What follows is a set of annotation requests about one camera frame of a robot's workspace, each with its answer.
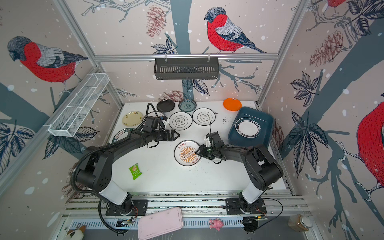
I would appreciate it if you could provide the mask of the white plate cloud emblem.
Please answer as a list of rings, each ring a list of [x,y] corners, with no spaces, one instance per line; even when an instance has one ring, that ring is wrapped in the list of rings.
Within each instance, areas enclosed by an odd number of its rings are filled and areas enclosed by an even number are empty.
[[[200,126],[208,126],[215,122],[216,114],[209,108],[199,108],[193,112],[193,121]]]
[[[176,131],[186,130],[192,123],[192,116],[186,112],[176,112],[169,117],[169,125]]]

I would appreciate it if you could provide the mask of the white plate orange sunburst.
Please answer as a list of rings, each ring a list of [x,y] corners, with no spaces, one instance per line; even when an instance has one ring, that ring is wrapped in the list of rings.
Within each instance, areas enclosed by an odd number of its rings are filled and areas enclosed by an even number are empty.
[[[199,147],[200,145],[195,141],[182,141],[175,147],[174,158],[178,164],[184,167],[193,166],[200,161],[195,154]]]

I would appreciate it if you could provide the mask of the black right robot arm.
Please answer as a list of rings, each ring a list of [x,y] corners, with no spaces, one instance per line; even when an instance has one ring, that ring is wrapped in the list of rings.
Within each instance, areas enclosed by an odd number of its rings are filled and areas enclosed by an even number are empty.
[[[227,144],[219,147],[201,145],[196,154],[208,160],[218,158],[222,161],[243,163],[250,183],[239,195],[239,210],[252,213],[264,192],[283,177],[284,171],[264,145],[257,147],[239,147]]]

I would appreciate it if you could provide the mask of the teal plastic bin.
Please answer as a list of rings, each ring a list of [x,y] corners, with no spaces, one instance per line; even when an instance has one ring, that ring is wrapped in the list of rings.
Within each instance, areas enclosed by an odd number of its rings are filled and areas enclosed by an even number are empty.
[[[256,120],[261,125],[261,133],[252,139],[244,138],[239,135],[235,129],[235,123],[241,118],[251,118]],[[235,120],[233,121],[232,127],[229,131],[229,143],[239,147],[257,147],[259,145],[268,147],[270,144],[274,123],[275,120],[271,115],[256,109],[252,109],[250,107],[242,107],[235,117]]]

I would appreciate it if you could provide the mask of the small green patterned plate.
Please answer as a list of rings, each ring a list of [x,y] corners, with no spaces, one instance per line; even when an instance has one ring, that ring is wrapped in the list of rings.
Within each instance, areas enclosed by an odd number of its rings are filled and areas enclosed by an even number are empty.
[[[196,109],[197,103],[191,99],[184,99],[179,102],[178,107],[182,112],[189,113]]]

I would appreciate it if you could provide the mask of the cream yellow plate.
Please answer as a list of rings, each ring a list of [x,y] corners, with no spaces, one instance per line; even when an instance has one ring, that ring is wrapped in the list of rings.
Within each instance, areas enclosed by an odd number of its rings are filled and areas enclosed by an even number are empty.
[[[122,123],[126,127],[135,127],[143,121],[143,118],[143,113],[139,111],[131,111],[123,116]]]

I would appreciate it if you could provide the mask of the teal rim plate left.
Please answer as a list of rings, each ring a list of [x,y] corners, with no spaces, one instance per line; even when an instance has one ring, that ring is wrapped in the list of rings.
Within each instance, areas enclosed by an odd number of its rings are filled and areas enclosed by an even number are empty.
[[[122,140],[126,137],[129,137],[131,135],[131,132],[134,130],[134,128],[124,128],[120,131],[118,131],[112,138],[111,143],[115,143],[119,140]]]

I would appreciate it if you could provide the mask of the green snack packet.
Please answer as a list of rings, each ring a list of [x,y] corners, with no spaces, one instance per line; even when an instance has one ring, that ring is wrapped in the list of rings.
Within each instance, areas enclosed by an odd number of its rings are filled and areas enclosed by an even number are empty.
[[[138,164],[134,164],[133,166],[131,166],[130,172],[132,174],[133,180],[136,180],[142,174]]]

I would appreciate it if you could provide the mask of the orange plastic plate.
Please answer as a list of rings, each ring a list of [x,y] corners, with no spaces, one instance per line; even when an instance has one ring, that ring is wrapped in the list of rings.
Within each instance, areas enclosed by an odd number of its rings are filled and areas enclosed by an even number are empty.
[[[235,98],[227,98],[223,101],[223,106],[226,110],[236,112],[242,108],[242,103]]]

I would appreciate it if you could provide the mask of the pink pig toy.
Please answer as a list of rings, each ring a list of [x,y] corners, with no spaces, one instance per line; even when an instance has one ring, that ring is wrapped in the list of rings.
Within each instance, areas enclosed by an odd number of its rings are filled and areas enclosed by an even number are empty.
[[[209,219],[209,229],[220,231],[224,223],[220,219]]]

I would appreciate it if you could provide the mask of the pink rectangular tray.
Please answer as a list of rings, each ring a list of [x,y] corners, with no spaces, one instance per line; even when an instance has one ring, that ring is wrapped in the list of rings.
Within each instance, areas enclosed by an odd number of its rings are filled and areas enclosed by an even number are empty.
[[[171,208],[140,218],[138,238],[148,240],[180,230],[183,226],[181,208]]]

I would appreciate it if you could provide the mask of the amber jar with lid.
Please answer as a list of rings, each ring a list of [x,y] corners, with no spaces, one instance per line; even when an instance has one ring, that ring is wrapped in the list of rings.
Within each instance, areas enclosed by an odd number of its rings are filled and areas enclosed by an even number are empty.
[[[312,228],[313,223],[308,216],[297,214],[290,216],[288,226],[296,232],[307,232]]]

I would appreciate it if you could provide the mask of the white orange plush toy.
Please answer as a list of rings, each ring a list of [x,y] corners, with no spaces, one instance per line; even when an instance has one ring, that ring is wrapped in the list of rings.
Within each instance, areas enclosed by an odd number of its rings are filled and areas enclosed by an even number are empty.
[[[86,226],[83,225],[75,230],[70,230],[64,240],[82,240],[85,235]]]

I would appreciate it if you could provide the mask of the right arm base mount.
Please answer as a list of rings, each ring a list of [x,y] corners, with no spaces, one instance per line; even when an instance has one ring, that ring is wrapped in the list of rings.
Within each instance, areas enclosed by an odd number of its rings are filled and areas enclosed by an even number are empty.
[[[228,215],[266,215],[266,205],[263,199],[259,198],[252,204],[244,199],[226,199],[225,209]]]

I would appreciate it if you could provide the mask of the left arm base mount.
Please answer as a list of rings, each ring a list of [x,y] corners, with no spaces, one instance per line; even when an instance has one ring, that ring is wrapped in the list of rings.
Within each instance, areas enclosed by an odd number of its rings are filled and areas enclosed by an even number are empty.
[[[145,216],[148,207],[148,200],[128,200],[122,205],[114,203],[107,203],[106,216],[120,217],[120,216]]]

